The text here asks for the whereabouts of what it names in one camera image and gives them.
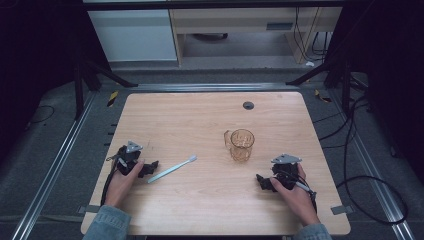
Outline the aluminium floor rail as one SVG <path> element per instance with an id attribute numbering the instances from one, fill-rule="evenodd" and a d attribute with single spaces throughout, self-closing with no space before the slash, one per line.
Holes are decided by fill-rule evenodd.
<path id="1" fill-rule="evenodd" d="M 374 164 L 368 150 L 366 149 L 364 142 L 362 141 L 360 134 L 357 132 L 355 126 L 355 110 L 357 104 L 362 101 L 359 97 L 357 100 L 350 102 L 351 111 L 346 114 L 342 110 L 341 100 L 342 94 L 336 90 L 329 91 L 330 97 L 333 99 L 334 104 L 340 111 L 343 121 L 347 124 L 347 135 L 343 143 L 343 180 L 338 184 L 338 187 L 345 189 L 350 201 L 355 208 L 366 215 L 372 221 L 381 225 L 389 226 L 397 240 L 416 240 L 408 222 L 409 208 L 406 202 L 401 198 L 400 193 L 387 181 L 385 181 Z M 357 154 L 358 161 L 362 165 L 364 173 L 362 175 L 349 176 L 347 172 L 347 152 L 348 147 L 352 146 Z M 354 200 L 349 184 L 355 181 L 367 181 L 372 187 L 375 196 L 380 204 L 382 211 L 384 212 L 383 218 L 378 218 L 372 215 L 370 212 L 364 210 Z"/>
<path id="2" fill-rule="evenodd" d="M 45 175 L 36 195 L 34 196 L 31 204 L 25 211 L 25 214 L 18 222 L 11 240 L 27 240 L 36 221 L 38 220 L 42 209 L 45 206 L 47 199 L 67 161 L 67 158 L 75 144 L 75 141 L 89 115 L 93 101 L 95 100 L 97 92 L 89 92 L 87 99 L 83 102 L 83 110 L 81 115 L 73 122 L 70 130 L 68 131 L 65 140 L 59 148 L 53 163 L 51 164 L 47 174 Z"/>
<path id="3" fill-rule="evenodd" d="M 285 83 L 173 83 L 139 84 L 132 91 L 143 93 L 167 92 L 256 92 L 256 91 L 297 91 L 297 86 Z"/>

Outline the amber glass cup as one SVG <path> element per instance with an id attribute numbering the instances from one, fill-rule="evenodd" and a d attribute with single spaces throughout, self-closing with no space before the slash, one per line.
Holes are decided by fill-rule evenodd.
<path id="1" fill-rule="evenodd" d="M 255 136 L 247 129 L 227 130 L 224 133 L 224 144 L 236 162 L 246 162 L 250 159 L 254 143 Z"/>

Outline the white cabinet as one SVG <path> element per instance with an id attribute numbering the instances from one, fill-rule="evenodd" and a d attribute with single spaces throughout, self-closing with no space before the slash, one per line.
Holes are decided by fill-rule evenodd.
<path id="1" fill-rule="evenodd" d="M 167 10 L 89 11 L 109 62 L 175 61 Z"/>

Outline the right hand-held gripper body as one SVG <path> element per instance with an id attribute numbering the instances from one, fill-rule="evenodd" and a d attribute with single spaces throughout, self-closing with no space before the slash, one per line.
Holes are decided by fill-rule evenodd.
<path id="1" fill-rule="evenodd" d="M 301 158 L 289 154 L 282 154 L 271 160 L 274 177 L 288 190 L 292 190 L 299 180 L 298 163 L 301 161 Z"/>

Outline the person's right hand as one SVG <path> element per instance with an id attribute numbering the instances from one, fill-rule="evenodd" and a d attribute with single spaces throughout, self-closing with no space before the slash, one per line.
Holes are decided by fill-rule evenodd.
<path id="1" fill-rule="evenodd" d="M 303 226 L 321 223 L 310 196 L 305 190 L 299 186 L 295 186 L 292 190 L 288 190 L 277 179 L 271 178 L 270 181 Z"/>

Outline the person's left hand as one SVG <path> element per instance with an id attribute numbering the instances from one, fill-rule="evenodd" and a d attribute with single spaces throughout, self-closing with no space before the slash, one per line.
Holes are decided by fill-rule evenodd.
<path id="1" fill-rule="evenodd" d="M 123 175 L 117 171 L 108 186 L 104 204 L 119 208 L 129 193 L 133 183 L 138 178 L 138 174 L 144 166 L 144 161 L 139 160 L 132 171 L 127 175 Z"/>

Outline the light blue toothbrush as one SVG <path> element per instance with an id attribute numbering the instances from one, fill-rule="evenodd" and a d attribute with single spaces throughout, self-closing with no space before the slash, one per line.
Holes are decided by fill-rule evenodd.
<path id="1" fill-rule="evenodd" d="M 177 164 L 175 166 L 172 166 L 172 167 L 170 167 L 170 168 L 168 168 L 168 169 L 166 169 L 166 170 L 164 170 L 164 171 L 156 174 L 155 176 L 151 177 L 150 179 L 148 179 L 147 183 L 148 184 L 151 184 L 151 183 L 159 180 L 160 178 L 162 178 L 162 177 L 164 177 L 164 176 L 166 176 L 166 175 L 168 175 L 168 174 L 170 174 L 170 173 L 178 170 L 179 168 L 183 167 L 184 165 L 189 164 L 191 162 L 194 162 L 196 160 L 197 160 L 197 156 L 196 155 L 192 155 L 186 161 L 184 161 L 182 163 L 179 163 L 179 164 Z"/>

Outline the yellow black tape strip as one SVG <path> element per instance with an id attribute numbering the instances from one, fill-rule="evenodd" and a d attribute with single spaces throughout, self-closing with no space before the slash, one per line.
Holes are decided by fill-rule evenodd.
<path id="1" fill-rule="evenodd" d="M 315 89 L 314 90 L 314 96 L 317 99 L 319 99 L 319 100 L 321 100 L 321 101 L 323 101 L 325 103 L 331 103 L 332 102 L 331 98 L 329 98 L 329 97 L 323 97 L 318 89 Z"/>
<path id="2" fill-rule="evenodd" d="M 115 102 L 115 100 L 116 100 L 116 98 L 117 98 L 117 96 L 118 96 L 118 93 L 119 93 L 119 91 L 113 91 L 112 93 L 111 93 L 111 95 L 110 95 L 110 97 L 109 97 L 109 100 L 108 100 L 108 102 L 107 102 L 107 107 L 111 107 L 111 106 L 113 106 L 113 104 L 114 104 L 114 102 Z"/>

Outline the grey table bracket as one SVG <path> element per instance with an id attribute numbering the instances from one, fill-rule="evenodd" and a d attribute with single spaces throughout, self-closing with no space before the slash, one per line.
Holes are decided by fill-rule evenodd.
<path id="1" fill-rule="evenodd" d="M 340 205 L 340 206 L 332 207 L 331 211 L 334 215 L 351 214 L 354 212 L 354 208 L 352 206 Z"/>
<path id="2" fill-rule="evenodd" d="M 77 212 L 79 214 L 85 214 L 85 213 L 97 213 L 99 211 L 100 207 L 97 205 L 84 205 L 80 206 L 77 209 Z"/>

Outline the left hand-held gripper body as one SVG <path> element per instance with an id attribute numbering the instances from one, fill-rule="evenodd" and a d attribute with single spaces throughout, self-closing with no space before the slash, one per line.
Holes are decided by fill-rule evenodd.
<path id="1" fill-rule="evenodd" d="M 109 157 L 112 161 L 111 173 L 119 170 L 123 175 L 128 175 L 137 164 L 143 147 L 133 141 L 119 148 L 118 152 Z"/>

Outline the black metal stand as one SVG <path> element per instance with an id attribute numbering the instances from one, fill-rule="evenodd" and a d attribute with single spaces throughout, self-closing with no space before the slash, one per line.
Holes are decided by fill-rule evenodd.
<path id="1" fill-rule="evenodd" d="M 111 70 L 102 67 L 85 56 L 81 49 L 76 49 L 75 67 L 74 67 L 74 83 L 75 83 L 75 101 L 76 113 L 75 119 L 78 120 L 82 117 L 84 112 L 84 94 L 83 83 L 86 83 L 90 91 L 97 91 L 101 87 L 100 80 L 97 75 L 101 74 L 112 81 L 118 83 L 125 88 L 135 88 L 137 84 L 131 83 L 118 75 L 114 74 Z"/>
<path id="2" fill-rule="evenodd" d="M 331 57 L 320 66 L 313 68 L 311 71 L 300 76 L 299 78 L 287 82 L 287 85 L 299 86 L 322 72 L 327 73 L 327 77 L 324 81 L 324 85 L 327 88 L 334 88 L 338 83 L 342 84 L 341 105 L 342 110 L 348 114 L 351 111 L 350 86 L 352 71 L 350 61 L 345 57 Z"/>

